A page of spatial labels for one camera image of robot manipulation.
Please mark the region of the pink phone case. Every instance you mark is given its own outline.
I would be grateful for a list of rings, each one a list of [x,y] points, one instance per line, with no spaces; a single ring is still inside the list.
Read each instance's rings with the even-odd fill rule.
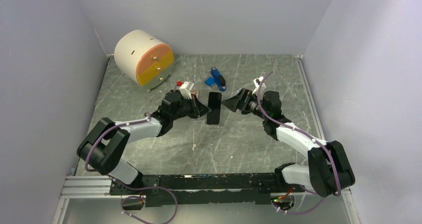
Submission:
[[[191,96],[195,98],[198,98],[200,94],[200,92],[196,89],[190,90],[190,93],[191,93]]]

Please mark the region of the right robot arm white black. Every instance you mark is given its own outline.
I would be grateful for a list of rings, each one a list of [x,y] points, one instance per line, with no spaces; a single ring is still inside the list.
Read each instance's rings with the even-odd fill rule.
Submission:
[[[264,131],[276,141],[283,142],[305,156],[307,165],[288,163],[278,167],[274,187],[281,192],[292,185],[311,188],[325,198],[355,184],[355,176],[343,145],[325,141],[298,128],[282,113],[280,95],[265,91],[263,98],[251,90],[241,89],[235,96],[221,102],[232,112],[252,113],[261,118]]]

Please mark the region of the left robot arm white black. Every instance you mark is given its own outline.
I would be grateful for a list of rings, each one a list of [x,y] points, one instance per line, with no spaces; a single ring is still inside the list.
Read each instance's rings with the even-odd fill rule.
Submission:
[[[98,172],[122,183],[130,194],[140,192],[143,174],[124,161],[122,155],[132,142],[165,135],[174,121],[189,117],[200,118],[211,112],[195,95],[190,98],[181,92],[168,92],[156,111],[145,113],[142,119],[115,122],[104,117],[88,133],[77,149],[77,155],[84,160],[87,172]]]

